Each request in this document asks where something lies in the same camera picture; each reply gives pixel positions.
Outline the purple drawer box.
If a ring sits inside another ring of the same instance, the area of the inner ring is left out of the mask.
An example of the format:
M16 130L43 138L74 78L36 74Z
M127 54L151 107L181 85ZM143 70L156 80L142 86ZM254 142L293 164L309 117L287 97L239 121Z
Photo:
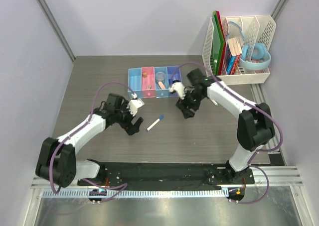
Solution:
M178 66L167 66L167 79L172 79L173 81L182 81L180 69L178 69Z

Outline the blue marker pen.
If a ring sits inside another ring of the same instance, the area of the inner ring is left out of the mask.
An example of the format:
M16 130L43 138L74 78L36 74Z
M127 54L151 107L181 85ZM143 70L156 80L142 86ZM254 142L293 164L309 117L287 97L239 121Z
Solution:
M150 131L156 124L158 124L162 119L164 118L164 115L161 115L158 119L156 119L148 128L146 128L146 132Z

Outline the light blue drawer box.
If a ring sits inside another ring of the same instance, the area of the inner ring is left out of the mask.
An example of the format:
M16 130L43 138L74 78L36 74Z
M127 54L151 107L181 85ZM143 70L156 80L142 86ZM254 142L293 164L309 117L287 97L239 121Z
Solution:
M128 86L137 94L138 98L143 98L141 68L131 68L128 70Z

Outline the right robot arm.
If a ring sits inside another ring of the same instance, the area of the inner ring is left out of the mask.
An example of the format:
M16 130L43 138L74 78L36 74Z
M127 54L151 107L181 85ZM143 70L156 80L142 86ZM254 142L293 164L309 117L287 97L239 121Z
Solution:
M200 103L207 98L222 105L238 120L235 153L225 164L225 178L238 183L247 172L253 154L275 136L274 124L269 119L270 108L266 103L256 104L229 88L219 77L205 76L200 69L187 74L191 83L186 87L179 80L170 80L169 91L177 94L176 106L184 118L194 117Z

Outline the pink eraser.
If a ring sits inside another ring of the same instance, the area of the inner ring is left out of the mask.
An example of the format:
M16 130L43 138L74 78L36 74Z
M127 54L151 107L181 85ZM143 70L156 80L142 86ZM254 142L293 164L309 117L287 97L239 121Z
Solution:
M162 81L158 81L158 85L159 85L160 89L162 89L162 90L166 89L166 87Z

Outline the clear tape roll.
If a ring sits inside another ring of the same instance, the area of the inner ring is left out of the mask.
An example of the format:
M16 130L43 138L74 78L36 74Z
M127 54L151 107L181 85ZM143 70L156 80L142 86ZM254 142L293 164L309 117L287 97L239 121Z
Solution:
M156 79L156 82L164 82L165 79L166 79L166 73L165 72L162 72L162 71L159 71L159 72L156 72L155 73L155 79Z

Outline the pink drawer box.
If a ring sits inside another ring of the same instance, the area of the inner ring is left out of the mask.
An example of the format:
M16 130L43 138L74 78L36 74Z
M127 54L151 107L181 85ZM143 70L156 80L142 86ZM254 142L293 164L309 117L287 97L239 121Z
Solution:
M147 73L147 77L143 77L143 72ZM147 85L151 85L152 89L147 90ZM154 67L142 67L142 93L144 98L155 98L155 68Z

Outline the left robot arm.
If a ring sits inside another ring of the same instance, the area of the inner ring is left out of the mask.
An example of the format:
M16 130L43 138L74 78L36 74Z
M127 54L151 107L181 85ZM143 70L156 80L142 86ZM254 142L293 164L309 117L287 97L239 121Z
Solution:
M102 185L107 177L105 164L93 159L78 161L77 154L91 139L115 123L128 135L139 132L143 118L132 121L144 104L137 95L127 100L110 93L107 100L94 108L78 126L58 138L48 137L43 141L36 175L61 188L68 187L74 180L84 179L96 186Z

